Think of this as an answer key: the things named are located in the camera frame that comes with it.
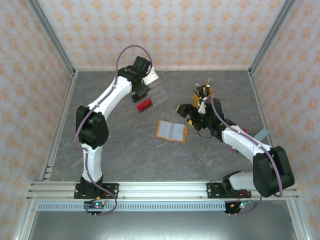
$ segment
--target wall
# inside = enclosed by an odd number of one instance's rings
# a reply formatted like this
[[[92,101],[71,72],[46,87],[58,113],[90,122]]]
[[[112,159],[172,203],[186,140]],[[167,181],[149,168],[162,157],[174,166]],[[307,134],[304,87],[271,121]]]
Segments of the wall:
[[[39,0],[75,68],[144,46],[157,68],[249,68],[285,0]],[[131,65],[140,50],[129,50]]]
[[[254,76],[274,144],[288,154],[320,236],[320,4],[298,0]]]
[[[11,240],[70,76],[26,0],[2,0],[0,26],[0,232]]]

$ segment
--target black cable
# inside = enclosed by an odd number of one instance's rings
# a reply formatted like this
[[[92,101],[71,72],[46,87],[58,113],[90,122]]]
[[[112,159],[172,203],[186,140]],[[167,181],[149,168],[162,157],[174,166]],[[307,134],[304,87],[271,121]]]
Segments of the black cable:
[[[209,137],[207,137],[207,136],[202,136],[202,135],[199,133],[199,131],[197,131],[197,133],[198,133],[198,135],[199,135],[200,137],[205,138],[205,139],[210,139],[210,138],[212,137],[212,135],[209,136]]]

